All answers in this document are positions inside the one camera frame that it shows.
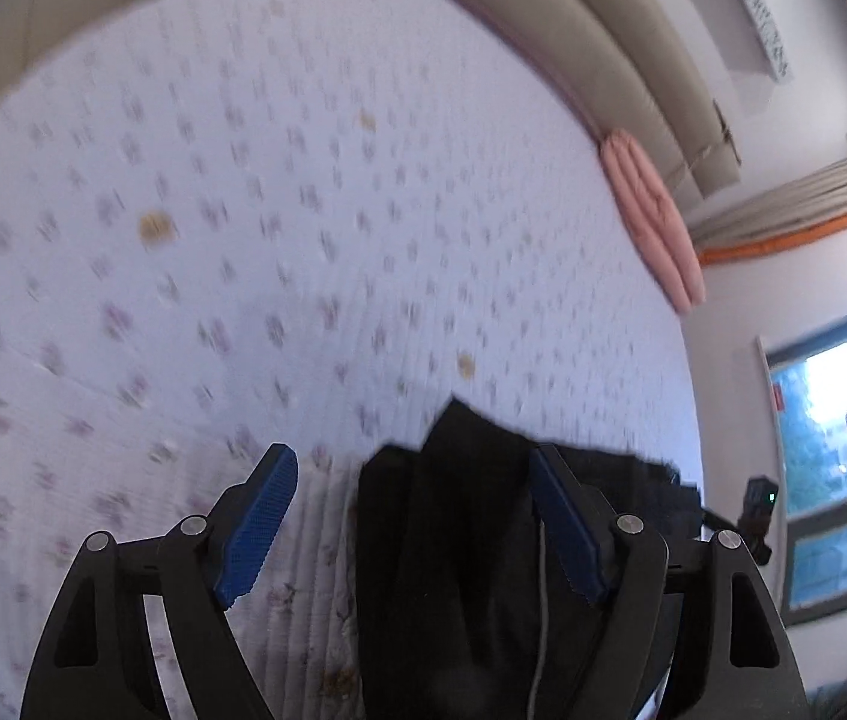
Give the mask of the window with dark frame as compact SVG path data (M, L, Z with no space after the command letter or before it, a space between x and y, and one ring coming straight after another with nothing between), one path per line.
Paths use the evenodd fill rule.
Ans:
M765 353L782 468L782 615L847 611L847 317Z

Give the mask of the folded pink blanket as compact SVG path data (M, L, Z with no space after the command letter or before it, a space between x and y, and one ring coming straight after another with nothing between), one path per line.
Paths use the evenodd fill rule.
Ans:
M686 316L705 302L707 290L689 230L663 177L640 143L624 130L602 140L599 156L636 252L672 309Z

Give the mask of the bed with floral white sheet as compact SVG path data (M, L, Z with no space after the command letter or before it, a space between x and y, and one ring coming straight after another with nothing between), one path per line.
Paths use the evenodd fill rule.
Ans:
M703 478L679 319L588 132L453 0L143 0L0 99L0 718L83 539L300 487L231 624L358 718L355 496L451 400Z

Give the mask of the beige padded headboard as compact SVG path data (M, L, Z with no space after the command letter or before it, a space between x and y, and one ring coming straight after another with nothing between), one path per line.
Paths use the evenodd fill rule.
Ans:
M741 179L718 103L658 0L454 0L528 60L604 138L625 130L680 202Z

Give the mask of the black hooded jacket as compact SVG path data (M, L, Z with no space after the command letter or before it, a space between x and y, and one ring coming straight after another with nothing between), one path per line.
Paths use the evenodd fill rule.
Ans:
M534 439L451 400L420 449L384 445L355 504L358 668L370 718L586 718L606 613L542 533Z

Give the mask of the white decorative wall shelf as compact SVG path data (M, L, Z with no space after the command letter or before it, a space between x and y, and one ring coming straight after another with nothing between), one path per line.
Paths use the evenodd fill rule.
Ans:
M741 4L747 13L750 26L754 29L760 50L767 60L768 75L778 85L791 82L793 80L791 64L783 44L783 37L767 0L741 0Z

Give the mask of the beige and orange curtain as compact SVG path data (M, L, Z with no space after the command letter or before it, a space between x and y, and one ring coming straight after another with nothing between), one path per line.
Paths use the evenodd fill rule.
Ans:
M690 226L702 265L781 254L847 230L847 158Z

